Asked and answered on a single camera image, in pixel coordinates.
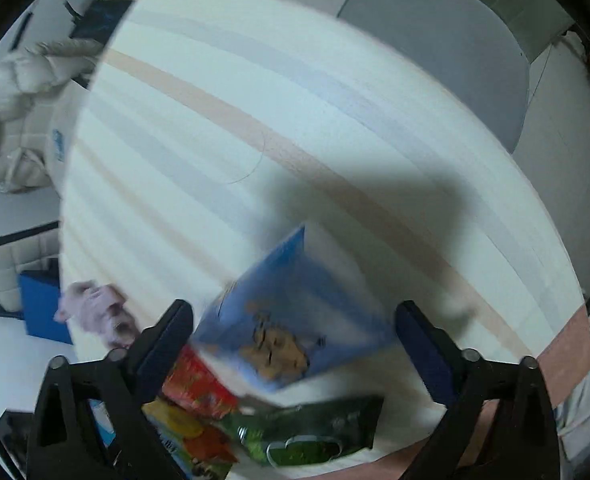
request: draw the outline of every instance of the snack bag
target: snack bag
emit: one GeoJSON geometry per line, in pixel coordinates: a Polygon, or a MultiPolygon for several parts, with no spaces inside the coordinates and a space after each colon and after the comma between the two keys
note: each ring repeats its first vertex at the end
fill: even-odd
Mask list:
{"type": "Polygon", "coordinates": [[[142,411],[189,480],[223,480],[237,462],[226,435],[181,408],[156,399],[142,411]]]}
{"type": "Polygon", "coordinates": [[[396,341],[355,261],[304,224],[206,310],[194,345],[276,390],[396,341]]]}
{"type": "Polygon", "coordinates": [[[261,415],[230,413],[220,426],[262,465],[328,462],[373,447],[383,397],[301,404],[261,415]]]}
{"type": "Polygon", "coordinates": [[[180,352],[162,393],[185,410],[206,418],[219,419],[237,408],[237,398],[217,381],[189,345],[180,352]]]}

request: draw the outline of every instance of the silver bolt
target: silver bolt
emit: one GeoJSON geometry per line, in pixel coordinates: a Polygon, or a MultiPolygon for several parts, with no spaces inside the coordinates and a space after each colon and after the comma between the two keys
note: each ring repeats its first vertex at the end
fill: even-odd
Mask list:
{"type": "Polygon", "coordinates": [[[56,357],[53,357],[53,359],[50,360],[50,363],[48,363],[48,366],[50,368],[52,368],[53,370],[57,370],[58,368],[61,368],[63,365],[65,365],[66,363],[68,363],[67,359],[63,355],[58,355],[56,357]]]}
{"type": "Polygon", "coordinates": [[[110,352],[108,352],[108,361],[112,361],[114,363],[118,363],[124,357],[126,357],[126,349],[125,348],[113,348],[110,352]]]}
{"type": "Polygon", "coordinates": [[[482,356],[480,355],[480,352],[478,352],[477,350],[474,350],[472,348],[465,348],[464,350],[462,350],[462,357],[464,357],[466,361],[474,363],[476,361],[479,361],[482,356]]]}
{"type": "Polygon", "coordinates": [[[531,370],[535,370],[538,367],[537,360],[535,357],[531,357],[530,355],[527,355],[525,358],[523,358],[522,363],[524,363],[524,366],[530,368],[531,370]]]}

